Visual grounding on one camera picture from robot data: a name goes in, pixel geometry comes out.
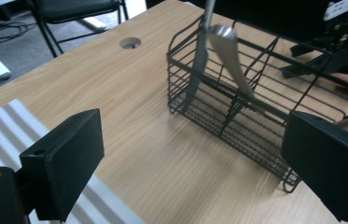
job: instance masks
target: black chair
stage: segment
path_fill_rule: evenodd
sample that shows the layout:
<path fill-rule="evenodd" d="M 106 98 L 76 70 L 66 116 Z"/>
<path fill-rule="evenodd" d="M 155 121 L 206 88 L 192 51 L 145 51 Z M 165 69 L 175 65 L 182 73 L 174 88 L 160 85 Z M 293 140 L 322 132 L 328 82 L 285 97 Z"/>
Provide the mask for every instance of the black chair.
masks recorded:
<path fill-rule="evenodd" d="M 62 42 L 71 41 L 89 35 L 96 35 L 103 31 L 97 31 L 57 41 L 49 29 L 48 24 L 77 21 L 115 11 L 118 13 L 118 24 L 120 24 L 121 7 L 124 12 L 125 20 L 129 19 L 125 0 L 27 0 L 27 5 L 34 14 L 36 23 L 39 26 L 54 58 L 57 57 L 57 52 L 53 47 L 53 43 L 58 51 L 63 54 L 63 49 L 60 47 Z"/>

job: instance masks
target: black cable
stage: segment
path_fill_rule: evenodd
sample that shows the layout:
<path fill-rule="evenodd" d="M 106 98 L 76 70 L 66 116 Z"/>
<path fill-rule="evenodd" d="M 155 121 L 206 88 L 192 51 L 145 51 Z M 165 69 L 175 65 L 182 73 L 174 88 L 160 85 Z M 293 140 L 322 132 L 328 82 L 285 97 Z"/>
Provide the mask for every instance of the black cable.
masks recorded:
<path fill-rule="evenodd" d="M 17 32 L 14 35 L 0 36 L 0 43 L 4 43 L 14 38 L 17 38 L 19 36 L 25 35 L 28 31 L 34 29 L 35 27 L 36 27 L 35 23 L 26 24 L 26 23 L 17 22 L 17 21 L 0 24 L 0 31 L 6 30 L 6 29 L 14 29 Z"/>

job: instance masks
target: wooden table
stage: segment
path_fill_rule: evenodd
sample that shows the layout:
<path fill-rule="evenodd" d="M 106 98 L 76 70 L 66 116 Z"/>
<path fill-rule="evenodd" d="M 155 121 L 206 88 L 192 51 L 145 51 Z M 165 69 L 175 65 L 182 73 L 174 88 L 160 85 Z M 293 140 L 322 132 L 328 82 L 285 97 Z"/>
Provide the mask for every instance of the wooden table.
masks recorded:
<path fill-rule="evenodd" d="M 169 113 L 168 45 L 202 13 L 163 2 L 1 87 L 0 106 L 18 98 L 50 129 L 100 108 L 105 157 L 95 174 L 146 223 L 337 223 L 305 184 L 286 194 L 275 176 Z M 126 37 L 141 46 L 123 49 Z"/>

